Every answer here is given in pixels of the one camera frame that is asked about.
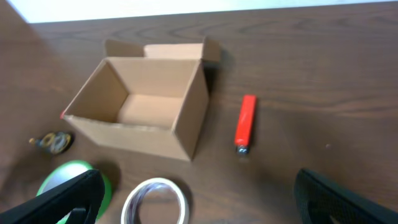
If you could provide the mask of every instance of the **box flap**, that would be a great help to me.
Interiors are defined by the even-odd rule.
[[[107,40],[106,55],[109,57],[147,57],[156,59],[203,59],[211,62],[220,61],[220,46],[217,41],[207,37],[197,44],[149,44],[144,47]]]

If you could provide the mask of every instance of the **roll of tape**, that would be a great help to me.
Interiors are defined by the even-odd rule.
[[[169,189],[173,191],[180,205],[180,217],[177,224],[187,224],[189,220],[189,207],[187,199],[182,193],[181,189],[177,187],[171,180],[165,178],[153,178],[146,180],[139,184],[127,197],[123,205],[121,224],[136,224],[137,222],[137,208],[144,198],[145,194],[154,190]]]

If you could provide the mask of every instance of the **wood grain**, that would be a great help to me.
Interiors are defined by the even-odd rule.
[[[98,223],[118,223],[128,193],[151,177],[190,187],[192,223],[300,223],[292,185],[301,167],[398,212],[397,10],[387,2],[31,27],[2,19],[1,210],[34,197],[61,163],[83,159],[118,184]],[[99,63],[105,39],[189,43],[204,35],[220,41],[223,61],[208,74],[210,106],[191,164],[98,147],[80,134],[54,158],[28,145],[31,136],[71,129],[59,114]],[[259,104],[251,153],[240,159],[233,138],[246,93]]]

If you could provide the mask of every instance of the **lighter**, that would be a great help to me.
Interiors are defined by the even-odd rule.
[[[240,155],[246,155],[249,153],[251,126],[255,107],[256,96],[244,95],[235,135],[236,152]]]

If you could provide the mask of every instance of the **cardboard box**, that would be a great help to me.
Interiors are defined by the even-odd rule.
[[[191,160],[208,104],[202,64],[219,61],[218,43],[105,47],[63,118],[101,146]]]

